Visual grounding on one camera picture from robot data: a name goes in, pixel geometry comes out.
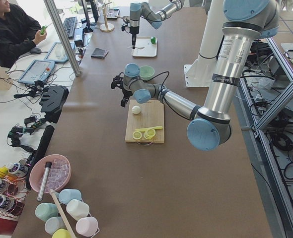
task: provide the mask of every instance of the bowl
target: bowl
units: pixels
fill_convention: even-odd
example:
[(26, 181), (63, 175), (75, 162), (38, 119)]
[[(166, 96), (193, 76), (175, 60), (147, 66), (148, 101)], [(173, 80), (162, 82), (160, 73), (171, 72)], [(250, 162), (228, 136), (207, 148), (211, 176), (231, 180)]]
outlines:
[(150, 80), (154, 75), (154, 68), (148, 65), (144, 65), (140, 67), (140, 77), (143, 81)]
[(72, 169), (65, 156), (56, 154), (48, 155), (34, 165), (29, 177), (32, 189), (36, 192), (39, 191), (46, 162), (52, 162), (53, 164), (49, 171), (44, 193), (49, 193), (50, 189), (54, 191), (63, 189), (71, 178)]

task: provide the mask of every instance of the wooden cutting board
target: wooden cutting board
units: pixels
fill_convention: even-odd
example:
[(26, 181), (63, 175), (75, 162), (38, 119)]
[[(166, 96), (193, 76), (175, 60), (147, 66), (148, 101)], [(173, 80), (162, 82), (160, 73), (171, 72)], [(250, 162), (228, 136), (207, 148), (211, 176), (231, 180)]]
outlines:
[[(133, 114), (131, 112), (133, 106), (139, 106), (141, 112), (137, 115)], [(133, 139), (132, 133), (135, 129), (157, 125), (162, 125), (163, 129), (156, 130), (156, 135), (152, 139), (146, 140), (143, 137), (143, 132), (140, 140)], [(151, 100), (143, 104), (137, 103), (136, 100), (130, 100), (125, 141), (164, 143), (164, 105), (157, 100)]]

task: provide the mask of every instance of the red container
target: red container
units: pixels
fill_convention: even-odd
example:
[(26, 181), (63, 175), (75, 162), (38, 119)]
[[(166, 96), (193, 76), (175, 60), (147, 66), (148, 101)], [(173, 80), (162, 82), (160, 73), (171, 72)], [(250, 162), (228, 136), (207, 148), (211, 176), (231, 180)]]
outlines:
[(13, 234), (17, 221), (0, 218), (0, 235), (11, 235)]

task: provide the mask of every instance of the black box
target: black box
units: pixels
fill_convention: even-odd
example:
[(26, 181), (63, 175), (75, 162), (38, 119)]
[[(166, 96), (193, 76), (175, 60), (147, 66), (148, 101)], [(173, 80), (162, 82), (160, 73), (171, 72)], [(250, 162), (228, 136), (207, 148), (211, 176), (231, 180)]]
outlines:
[(73, 41), (77, 47), (83, 47), (84, 32), (82, 28), (76, 28)]

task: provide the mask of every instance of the white spoon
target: white spoon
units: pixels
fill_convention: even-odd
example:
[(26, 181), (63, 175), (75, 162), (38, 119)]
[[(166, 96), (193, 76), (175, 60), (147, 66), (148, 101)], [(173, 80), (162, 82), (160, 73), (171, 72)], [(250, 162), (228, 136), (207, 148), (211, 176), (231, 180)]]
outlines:
[(142, 47), (137, 47), (137, 46), (136, 46), (136, 48), (139, 49), (139, 50), (142, 50), (142, 49), (144, 49), (145, 47), (144, 47), (144, 46), (142, 46)]

